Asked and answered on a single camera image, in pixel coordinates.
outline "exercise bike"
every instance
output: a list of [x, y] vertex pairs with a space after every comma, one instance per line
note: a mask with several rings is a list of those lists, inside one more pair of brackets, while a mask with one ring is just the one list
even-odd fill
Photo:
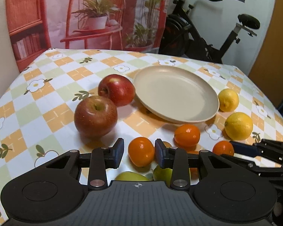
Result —
[[[222, 63], [222, 57], [229, 49], [233, 41], [238, 44], [240, 39], [237, 38], [241, 29], [248, 32], [250, 36], [257, 36], [251, 29], [257, 30], [260, 28], [260, 22], [248, 14], [238, 15], [240, 23], [236, 23], [235, 28], [231, 31], [221, 48], [218, 50], [213, 48], [212, 44], [207, 44], [206, 41], [199, 35], [196, 27], [190, 20], [188, 13], [193, 8], [189, 4], [189, 9], [185, 11], [183, 5], [186, 0], [174, 0], [176, 4], [172, 14], [166, 19], [165, 30], [162, 36], [159, 53], [171, 56], [186, 55], [189, 58]], [[211, 2], [219, 2], [222, 0], [209, 0]]]

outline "red chair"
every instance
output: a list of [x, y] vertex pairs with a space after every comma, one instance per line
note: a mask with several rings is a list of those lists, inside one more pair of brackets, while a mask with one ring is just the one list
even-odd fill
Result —
[[84, 40], [84, 46], [85, 49], [88, 48], [88, 39], [90, 38], [96, 38], [96, 37], [103, 37], [103, 36], [109, 36], [109, 43], [110, 43], [110, 49], [112, 49], [112, 34], [118, 33], [120, 37], [120, 43], [121, 43], [121, 49], [122, 47], [122, 16], [125, 9], [125, 0], [111, 0], [113, 4], [116, 5], [117, 8], [119, 8], [119, 11], [114, 12], [113, 14], [110, 14], [108, 19], [114, 19], [118, 22], [117, 26], [111, 27], [112, 30], [105, 31], [97, 34], [88, 34], [88, 33], [74, 33], [76, 31], [84, 30], [84, 25], [86, 22], [84, 19], [80, 20], [80, 16], [77, 16], [77, 14], [72, 14], [72, 12], [80, 10], [84, 7], [83, 0], [69, 0], [68, 5], [68, 11], [67, 11], [67, 20], [66, 20], [66, 36], [60, 42], [65, 42], [65, 48], [69, 49], [69, 44], [71, 41], [77, 41], [77, 40]]

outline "beige plate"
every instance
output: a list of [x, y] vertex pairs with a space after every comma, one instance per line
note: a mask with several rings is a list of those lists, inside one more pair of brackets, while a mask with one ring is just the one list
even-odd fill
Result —
[[174, 66], [140, 70], [133, 84], [136, 96], [152, 113], [175, 123], [198, 123], [213, 118], [219, 100], [202, 78]]

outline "tablecloth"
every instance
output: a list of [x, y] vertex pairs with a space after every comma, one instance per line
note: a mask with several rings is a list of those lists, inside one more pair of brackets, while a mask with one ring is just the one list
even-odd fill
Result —
[[[151, 178], [156, 163], [135, 167], [128, 158], [127, 146], [140, 136], [149, 138], [153, 144], [160, 138], [175, 146], [173, 136], [177, 124], [158, 118], [138, 100], [118, 108], [117, 125], [99, 140], [80, 137], [73, 122], [80, 99], [96, 95], [102, 78], [121, 74], [132, 80], [139, 69], [150, 65], [170, 65], [193, 72], [217, 94], [224, 88], [236, 91], [239, 106], [235, 112], [246, 113], [254, 123], [245, 143], [252, 144], [262, 138], [283, 141], [282, 116], [235, 66], [150, 53], [50, 48], [16, 78], [0, 99], [0, 193], [11, 179], [68, 150], [91, 152], [96, 147], [112, 146], [118, 137], [124, 139], [125, 151], [120, 167], [107, 170], [108, 183], [127, 170]], [[228, 139], [224, 122], [230, 114], [218, 112], [211, 120], [197, 124], [201, 138], [196, 150], [212, 150], [215, 143]], [[248, 159], [260, 166], [279, 166], [261, 157]], [[87, 176], [88, 168], [83, 168], [80, 183], [86, 184]], [[196, 182], [197, 178], [192, 177], [192, 183]], [[0, 214], [1, 224], [7, 220], [1, 202]]]

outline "screw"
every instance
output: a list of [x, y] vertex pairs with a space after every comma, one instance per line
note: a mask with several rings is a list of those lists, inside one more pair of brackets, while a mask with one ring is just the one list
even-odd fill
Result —
[[185, 181], [184, 179], [177, 179], [175, 181], [173, 181], [173, 184], [177, 187], [184, 187], [188, 185], [188, 182]]
[[90, 185], [93, 187], [102, 187], [105, 184], [105, 182], [101, 179], [94, 179], [90, 181]]

